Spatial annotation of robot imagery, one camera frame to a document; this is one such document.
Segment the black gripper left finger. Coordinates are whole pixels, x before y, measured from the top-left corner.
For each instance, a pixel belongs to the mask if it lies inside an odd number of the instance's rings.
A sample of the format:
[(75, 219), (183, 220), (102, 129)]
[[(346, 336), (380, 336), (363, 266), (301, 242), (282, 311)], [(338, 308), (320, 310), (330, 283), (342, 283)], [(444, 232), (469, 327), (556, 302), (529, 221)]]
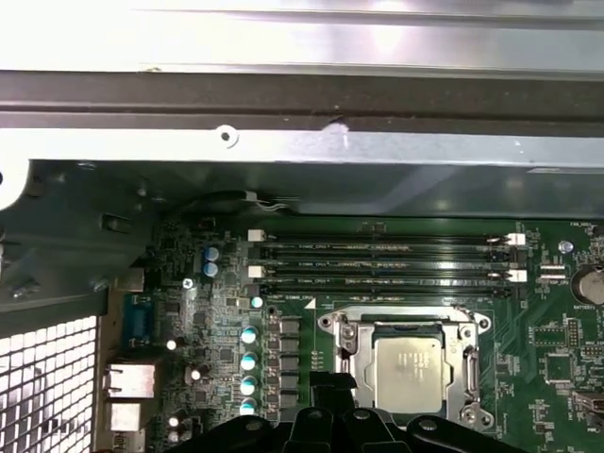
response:
[(291, 421), (278, 424), (257, 415), (243, 415), (170, 447), (170, 452), (329, 452), (333, 438), (334, 401), (340, 376), (310, 374), (312, 405)]

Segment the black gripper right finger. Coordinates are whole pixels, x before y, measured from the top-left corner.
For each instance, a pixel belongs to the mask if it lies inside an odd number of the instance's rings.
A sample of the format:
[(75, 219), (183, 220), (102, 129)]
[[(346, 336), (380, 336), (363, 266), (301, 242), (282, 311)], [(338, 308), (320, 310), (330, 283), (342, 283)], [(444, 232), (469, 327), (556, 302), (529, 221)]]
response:
[(335, 373), (336, 397), (333, 414), (341, 423), (343, 436), (353, 452), (515, 452), (517, 449), (495, 438), (435, 416), (420, 415), (399, 428), (385, 412), (355, 405), (352, 392), (356, 380)]

